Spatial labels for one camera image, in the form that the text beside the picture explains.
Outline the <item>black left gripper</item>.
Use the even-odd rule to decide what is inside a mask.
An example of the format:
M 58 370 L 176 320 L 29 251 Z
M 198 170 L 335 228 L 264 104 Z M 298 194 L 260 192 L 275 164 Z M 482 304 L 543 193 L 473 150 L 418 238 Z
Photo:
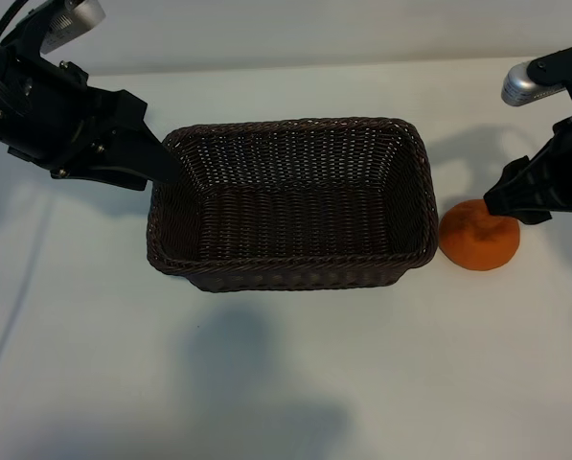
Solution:
M 54 179 L 133 191 L 174 183 L 179 161 L 147 130 L 147 105 L 131 93 L 91 87 L 70 64 L 16 57 L 0 47 L 0 142 Z

